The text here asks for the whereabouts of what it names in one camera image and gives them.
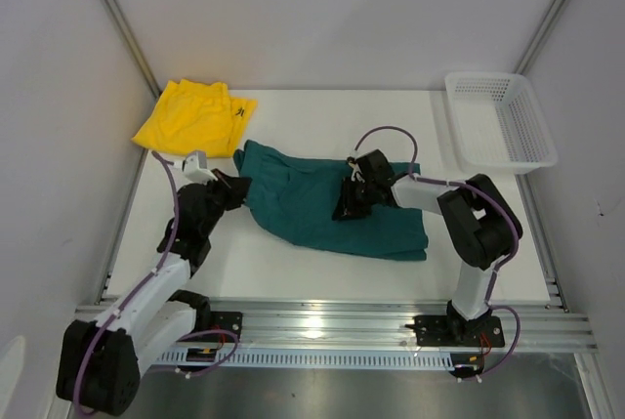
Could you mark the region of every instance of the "white tabletop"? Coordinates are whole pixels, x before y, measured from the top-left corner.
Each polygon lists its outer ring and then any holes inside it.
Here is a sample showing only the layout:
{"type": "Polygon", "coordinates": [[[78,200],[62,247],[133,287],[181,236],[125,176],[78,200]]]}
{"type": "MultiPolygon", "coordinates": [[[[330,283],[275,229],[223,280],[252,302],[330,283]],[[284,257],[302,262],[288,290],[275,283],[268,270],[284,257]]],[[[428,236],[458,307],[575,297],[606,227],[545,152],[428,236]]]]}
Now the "white tabletop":
{"type": "MultiPolygon", "coordinates": [[[[457,168],[442,92],[233,91],[257,99],[245,139],[294,156],[345,159],[369,129],[393,124],[419,143],[424,176],[462,179],[457,168]]],[[[361,151],[379,148],[392,161],[408,161],[412,144],[395,132],[369,137],[361,151]]],[[[229,159],[212,165],[236,175],[229,159]]],[[[544,275],[513,175],[489,174],[524,229],[517,257],[501,271],[493,300],[544,304],[544,275]]],[[[178,186],[186,179],[174,171],[178,186]]],[[[108,294],[121,294],[145,273],[172,217],[172,196],[160,164],[149,155],[114,264],[108,294]]],[[[212,297],[360,302],[446,301],[456,287],[460,261],[440,216],[424,213],[428,259],[392,262],[296,247],[254,222],[249,209],[227,213],[211,235],[213,248],[187,285],[212,297]]]]}

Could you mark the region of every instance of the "yellow cloth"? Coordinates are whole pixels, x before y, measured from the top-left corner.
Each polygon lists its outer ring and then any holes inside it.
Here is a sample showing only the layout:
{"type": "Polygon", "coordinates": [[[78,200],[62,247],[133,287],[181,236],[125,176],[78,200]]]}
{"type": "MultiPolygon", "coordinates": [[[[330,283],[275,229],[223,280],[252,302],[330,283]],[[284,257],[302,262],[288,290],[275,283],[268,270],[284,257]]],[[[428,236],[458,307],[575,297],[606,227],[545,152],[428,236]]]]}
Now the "yellow cloth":
{"type": "Polygon", "coordinates": [[[209,157],[232,157],[257,103],[231,98],[223,82],[170,81],[132,140],[176,155],[203,150],[209,157]]]}

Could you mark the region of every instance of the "folded green cloth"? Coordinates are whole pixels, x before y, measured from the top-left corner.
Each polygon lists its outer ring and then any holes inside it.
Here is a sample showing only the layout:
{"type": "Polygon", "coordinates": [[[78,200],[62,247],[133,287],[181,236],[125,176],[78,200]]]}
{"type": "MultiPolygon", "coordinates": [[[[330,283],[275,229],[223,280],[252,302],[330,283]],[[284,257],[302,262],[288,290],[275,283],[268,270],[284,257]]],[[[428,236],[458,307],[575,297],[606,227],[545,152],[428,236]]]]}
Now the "folded green cloth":
{"type": "MultiPolygon", "coordinates": [[[[234,164],[241,177],[252,178],[245,204],[257,224],[294,245],[386,260],[426,259],[419,209],[374,206],[365,219],[332,220],[341,180],[352,172],[343,160],[293,158],[247,141],[234,153],[234,164]]],[[[396,173],[408,168],[392,165],[396,173]]]]}

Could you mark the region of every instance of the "white laundry basket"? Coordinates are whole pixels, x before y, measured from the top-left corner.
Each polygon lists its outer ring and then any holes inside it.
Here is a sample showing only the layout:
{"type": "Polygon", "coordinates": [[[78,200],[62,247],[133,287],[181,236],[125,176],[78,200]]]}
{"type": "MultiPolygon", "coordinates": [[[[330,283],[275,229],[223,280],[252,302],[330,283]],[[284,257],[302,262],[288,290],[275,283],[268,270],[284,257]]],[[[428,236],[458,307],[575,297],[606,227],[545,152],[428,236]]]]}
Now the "white laundry basket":
{"type": "Polygon", "coordinates": [[[558,161],[529,81],[497,72],[445,77],[451,136],[464,171],[524,174],[558,161]]]}

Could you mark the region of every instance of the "white wall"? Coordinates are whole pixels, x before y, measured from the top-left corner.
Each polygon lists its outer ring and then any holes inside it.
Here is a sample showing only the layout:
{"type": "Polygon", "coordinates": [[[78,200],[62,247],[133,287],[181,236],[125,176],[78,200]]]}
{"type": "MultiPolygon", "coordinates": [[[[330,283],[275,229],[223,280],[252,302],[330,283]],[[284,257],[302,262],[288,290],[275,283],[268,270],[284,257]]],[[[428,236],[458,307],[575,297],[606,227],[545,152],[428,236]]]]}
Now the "white wall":
{"type": "Polygon", "coordinates": [[[558,166],[533,174],[532,183],[564,295],[590,316],[619,400],[625,394],[624,36],[625,0],[572,0],[529,75],[560,154],[558,166]]]}
{"type": "Polygon", "coordinates": [[[550,0],[119,0],[161,87],[442,88],[514,69],[550,0]]]}
{"type": "Polygon", "coordinates": [[[0,346],[26,365],[7,418],[47,407],[93,296],[151,98],[99,0],[0,0],[0,346]]]}

